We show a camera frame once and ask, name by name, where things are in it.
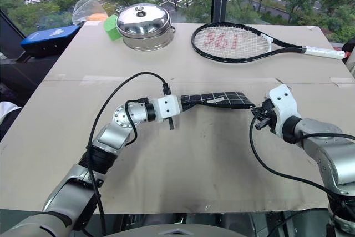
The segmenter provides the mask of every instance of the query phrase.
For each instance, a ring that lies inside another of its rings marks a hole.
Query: cardboard sheet
[[[241,90],[260,104],[265,93],[277,85],[171,82],[171,89],[175,94]],[[334,84],[288,86],[304,117],[331,122],[345,133],[353,133],[349,110],[355,107],[354,90]],[[115,87],[116,82],[40,85],[0,144],[0,208],[41,210],[48,194],[85,151],[94,117]],[[127,85],[108,105],[97,130],[111,121],[116,106],[144,96],[160,97],[161,84]],[[248,140],[251,118],[249,110],[194,107],[174,119],[174,131],[169,131],[167,122],[141,124],[138,141],[122,151],[100,190],[105,212],[326,207],[323,192],[279,178],[259,165]],[[322,183],[317,164],[300,148],[267,129],[255,132],[255,138],[260,156],[269,166]]]
[[[174,94],[243,91],[256,105],[281,82],[303,117],[354,134],[354,79],[341,61],[280,54],[247,64],[223,64],[196,54],[198,24],[178,24],[174,40],[154,52],[112,42],[102,24],[84,26],[58,59],[0,143],[0,208],[41,210],[44,201],[85,151],[94,118],[125,78],[153,71]],[[283,41],[330,48],[318,27],[255,26]],[[161,83],[139,77],[109,103],[97,132],[127,99],[160,97]],[[193,107],[168,123],[144,123],[100,192],[107,213],[298,210],[326,207],[322,191],[268,173],[250,149],[249,110]],[[255,133],[272,168],[317,183],[317,164],[302,149],[267,129]]]

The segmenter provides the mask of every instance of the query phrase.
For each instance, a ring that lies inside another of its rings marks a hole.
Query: orange object
[[[90,16],[87,16],[86,19],[87,21],[106,21],[106,19],[109,16],[107,16],[107,14],[103,14],[103,13],[94,13],[91,14]]]

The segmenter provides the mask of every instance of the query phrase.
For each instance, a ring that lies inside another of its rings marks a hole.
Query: black solar panel
[[[194,105],[236,109],[250,109],[255,107],[242,92],[182,95],[180,99],[183,111],[188,110]]]

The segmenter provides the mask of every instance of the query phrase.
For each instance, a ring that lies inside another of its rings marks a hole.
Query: plastic bag
[[[104,21],[107,18],[108,15],[98,0],[79,0],[72,16],[75,25],[86,21]]]

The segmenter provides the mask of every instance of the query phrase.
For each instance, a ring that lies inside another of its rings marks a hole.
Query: blue box
[[[32,57],[61,54],[72,41],[80,26],[72,25],[31,33],[20,42]]]

